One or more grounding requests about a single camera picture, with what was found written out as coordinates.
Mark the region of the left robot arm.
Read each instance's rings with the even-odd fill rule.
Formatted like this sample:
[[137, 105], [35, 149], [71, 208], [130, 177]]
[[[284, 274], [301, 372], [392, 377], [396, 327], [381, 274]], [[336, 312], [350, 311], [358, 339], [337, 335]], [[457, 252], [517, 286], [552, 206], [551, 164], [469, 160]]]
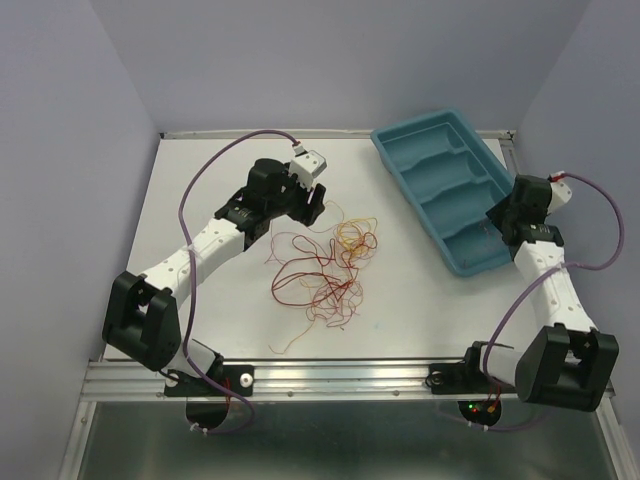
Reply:
[[183, 372], [199, 393], [215, 392], [223, 359], [180, 326], [179, 309], [216, 269], [265, 235], [272, 220], [312, 225], [324, 211], [317, 179], [325, 168], [315, 152], [288, 163], [256, 160], [246, 185], [185, 246], [139, 275], [125, 271], [114, 280], [103, 340], [153, 372]]

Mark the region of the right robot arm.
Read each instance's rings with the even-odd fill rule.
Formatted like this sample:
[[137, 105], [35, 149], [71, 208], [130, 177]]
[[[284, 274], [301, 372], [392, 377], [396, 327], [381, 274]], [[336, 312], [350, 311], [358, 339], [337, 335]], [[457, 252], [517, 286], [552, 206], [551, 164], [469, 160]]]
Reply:
[[[460, 366], [463, 384], [482, 390], [492, 384], [511, 387], [518, 398], [584, 412], [600, 404], [619, 355], [611, 334], [598, 330], [573, 285], [573, 269], [602, 271], [620, 256], [625, 240], [621, 211], [602, 187], [597, 192], [611, 205], [618, 233], [611, 257], [598, 265], [570, 262], [564, 239], [547, 218], [572, 198], [572, 179], [594, 182], [567, 171], [546, 178], [519, 175], [511, 192], [486, 216], [508, 247], [511, 260], [528, 285], [508, 308], [488, 341], [475, 344], [479, 356]], [[502, 346], [498, 338], [516, 310], [532, 305], [539, 331], [524, 351]]]

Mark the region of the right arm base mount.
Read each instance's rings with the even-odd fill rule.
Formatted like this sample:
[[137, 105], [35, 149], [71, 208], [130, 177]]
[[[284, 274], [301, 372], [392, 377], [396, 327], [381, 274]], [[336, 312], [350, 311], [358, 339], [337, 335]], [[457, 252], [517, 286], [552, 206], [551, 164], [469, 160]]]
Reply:
[[500, 387], [503, 393], [515, 393], [513, 386], [489, 380], [481, 370], [481, 348], [485, 342], [474, 342], [457, 362], [428, 365], [426, 386], [434, 395], [489, 394]]

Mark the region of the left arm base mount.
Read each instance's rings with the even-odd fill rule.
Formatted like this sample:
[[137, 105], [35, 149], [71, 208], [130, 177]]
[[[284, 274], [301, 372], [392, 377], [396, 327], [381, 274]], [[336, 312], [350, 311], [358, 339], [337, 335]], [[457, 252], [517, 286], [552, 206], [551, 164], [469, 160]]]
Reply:
[[[197, 341], [189, 343], [190, 359], [206, 375], [221, 387], [242, 397], [253, 395], [255, 368], [251, 364], [224, 365], [224, 357]], [[188, 363], [182, 348], [171, 362], [159, 371], [165, 380], [167, 397], [222, 397], [224, 392], [213, 387]]]

